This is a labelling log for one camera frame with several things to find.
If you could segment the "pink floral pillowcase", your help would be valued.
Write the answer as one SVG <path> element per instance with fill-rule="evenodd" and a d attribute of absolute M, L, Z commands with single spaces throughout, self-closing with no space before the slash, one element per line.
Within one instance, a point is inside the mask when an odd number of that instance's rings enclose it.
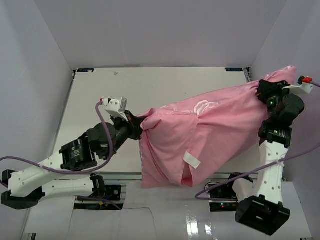
<path fill-rule="evenodd" d="M 143 114 L 142 186 L 194 187 L 259 142 L 267 108 L 258 81 L 207 92 Z"/>

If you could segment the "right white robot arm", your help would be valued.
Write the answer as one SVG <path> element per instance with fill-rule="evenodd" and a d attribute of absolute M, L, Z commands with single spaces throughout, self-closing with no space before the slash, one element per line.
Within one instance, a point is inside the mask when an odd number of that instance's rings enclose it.
<path fill-rule="evenodd" d="M 237 223 L 272 236 L 290 218 L 283 205 L 284 158 L 291 145 L 293 121 L 304 111 L 303 100 L 290 92 L 287 81 L 260 80 L 256 96 L 266 105 L 268 118 L 258 131 L 260 168 L 256 182 L 243 176 L 228 184 L 226 195 L 238 200 Z"/>

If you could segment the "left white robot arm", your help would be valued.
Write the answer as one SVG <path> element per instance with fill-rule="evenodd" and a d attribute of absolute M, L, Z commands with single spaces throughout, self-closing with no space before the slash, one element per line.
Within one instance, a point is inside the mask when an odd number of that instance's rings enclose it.
<path fill-rule="evenodd" d="M 111 192 L 104 178 L 95 173 L 98 160 L 108 164 L 126 140 L 140 140 L 144 117 L 124 112 L 125 118 L 111 117 L 31 167 L 2 172 L 0 183 L 7 187 L 1 204 L 15 210 L 36 206 L 47 199 L 75 196 L 79 200 L 110 202 Z"/>

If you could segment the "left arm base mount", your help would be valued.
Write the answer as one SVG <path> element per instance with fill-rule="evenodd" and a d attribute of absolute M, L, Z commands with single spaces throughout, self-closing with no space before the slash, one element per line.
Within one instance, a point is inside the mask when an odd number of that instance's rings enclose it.
<path fill-rule="evenodd" d="M 104 178 L 91 174 L 89 179 L 93 183 L 92 194 L 89 196 L 76 196 L 75 210 L 120 211 L 122 186 L 119 184 L 106 184 Z"/>

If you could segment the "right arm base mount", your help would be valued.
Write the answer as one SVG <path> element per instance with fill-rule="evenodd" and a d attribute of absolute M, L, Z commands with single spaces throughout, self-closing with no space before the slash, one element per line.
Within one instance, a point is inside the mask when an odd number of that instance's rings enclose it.
<path fill-rule="evenodd" d="M 249 176 L 241 176 L 239 172 L 232 173 L 226 184 L 209 182 L 204 186 L 209 195 L 210 212 L 235 212 L 238 221 L 249 216 L 254 208 L 259 206 L 263 197 L 253 195 L 254 180 Z"/>

